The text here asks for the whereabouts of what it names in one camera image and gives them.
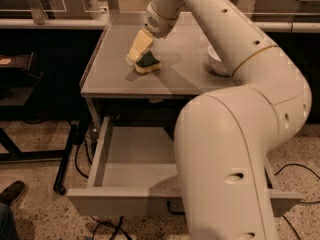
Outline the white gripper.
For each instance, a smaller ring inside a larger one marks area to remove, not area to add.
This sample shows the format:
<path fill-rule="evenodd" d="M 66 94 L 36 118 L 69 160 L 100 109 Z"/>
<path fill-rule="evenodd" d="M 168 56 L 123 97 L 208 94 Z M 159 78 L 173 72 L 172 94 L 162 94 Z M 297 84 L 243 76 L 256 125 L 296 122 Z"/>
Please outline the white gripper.
<path fill-rule="evenodd" d="M 169 7 L 164 4 L 161 4 L 160 7 L 157 8 L 152 3 L 149 3 L 143 17 L 144 27 L 146 29 L 138 31 L 132 48 L 126 56 L 127 64 L 134 65 L 141 59 L 142 53 L 151 47 L 153 36 L 156 38 L 166 37 L 173 30 L 178 18 L 178 8 Z"/>

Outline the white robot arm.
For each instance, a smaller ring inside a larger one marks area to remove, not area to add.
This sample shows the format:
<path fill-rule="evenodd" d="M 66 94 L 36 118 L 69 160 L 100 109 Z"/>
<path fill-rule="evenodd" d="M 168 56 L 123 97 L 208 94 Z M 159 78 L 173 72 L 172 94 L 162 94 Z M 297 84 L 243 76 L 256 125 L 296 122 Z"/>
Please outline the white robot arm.
<path fill-rule="evenodd" d="M 175 127 L 175 157 L 190 240 L 278 240 L 266 155 L 305 124 L 312 94 L 287 54 L 229 0 L 151 0 L 134 63 L 187 6 L 234 86 L 191 100 Z"/>

